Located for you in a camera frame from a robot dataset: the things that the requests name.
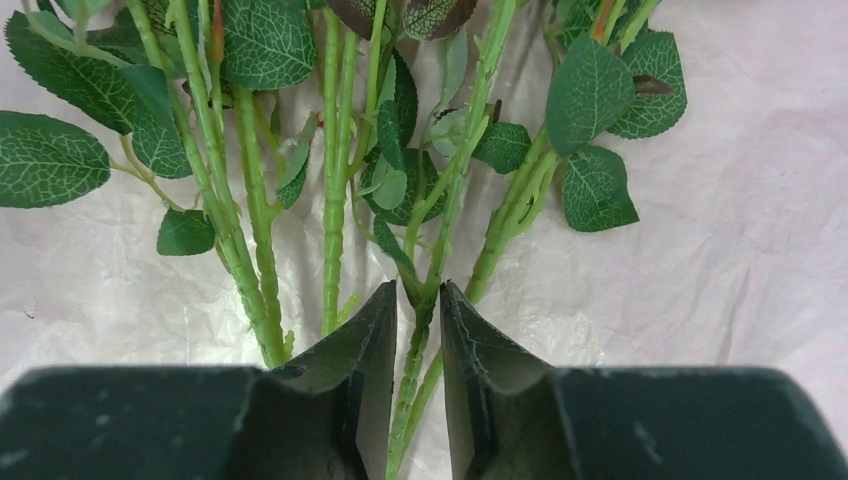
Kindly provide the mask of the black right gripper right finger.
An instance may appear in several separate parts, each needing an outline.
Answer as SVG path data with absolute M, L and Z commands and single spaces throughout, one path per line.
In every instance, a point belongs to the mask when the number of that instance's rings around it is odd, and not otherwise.
M 556 367 L 439 294 L 456 479 L 843 479 L 818 409 L 762 367 Z

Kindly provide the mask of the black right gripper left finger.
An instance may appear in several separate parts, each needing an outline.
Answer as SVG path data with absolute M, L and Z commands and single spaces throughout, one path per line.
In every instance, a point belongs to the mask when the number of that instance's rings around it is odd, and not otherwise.
M 65 366 L 1 398 L 5 479 L 381 479 L 397 290 L 286 364 Z

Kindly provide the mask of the pink rose stem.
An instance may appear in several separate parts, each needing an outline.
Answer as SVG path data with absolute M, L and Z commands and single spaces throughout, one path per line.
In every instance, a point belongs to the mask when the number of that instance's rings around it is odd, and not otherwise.
M 415 310 L 415 327 L 411 334 L 409 349 L 403 366 L 403 376 L 393 407 L 385 471 L 387 479 L 398 477 L 418 421 L 418 416 L 413 413 L 413 403 L 418 392 L 418 380 L 430 338 L 430 327 L 441 284 L 442 271 L 448 258 L 453 227 L 459 212 L 460 196 L 466 185 L 473 150 L 477 147 L 490 124 L 491 115 L 486 112 L 486 101 L 493 84 L 493 76 L 504 51 L 513 17 L 518 8 L 519 2 L 516 0 L 495 1 L 493 3 L 485 37 L 476 40 L 479 59 L 476 64 L 475 80 L 464 127 L 459 135 L 459 144 L 449 157 L 448 167 L 432 189 L 427 188 L 428 177 L 425 172 L 419 172 L 419 179 L 422 181 L 420 190 L 427 196 L 414 204 L 412 217 L 406 228 L 404 246 L 394 248 L 398 252 L 394 259 L 401 274 L 407 298 Z M 418 238 L 418 229 L 434 205 L 439 202 L 444 203 L 441 226 L 437 240 L 432 245 L 431 260 L 426 278 L 424 281 L 420 281 L 411 264 Z

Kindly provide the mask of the pink wrapping paper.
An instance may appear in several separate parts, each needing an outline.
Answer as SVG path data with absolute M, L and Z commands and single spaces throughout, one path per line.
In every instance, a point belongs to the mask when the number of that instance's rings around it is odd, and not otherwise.
M 847 5 L 665 1 L 688 107 L 603 137 L 637 224 L 567 227 L 550 197 L 478 309 L 554 364 L 756 364 L 847 437 Z M 59 208 L 1 213 L 1 381 L 40 365 L 261 357 L 214 253 L 156 253 L 163 208 L 115 173 Z

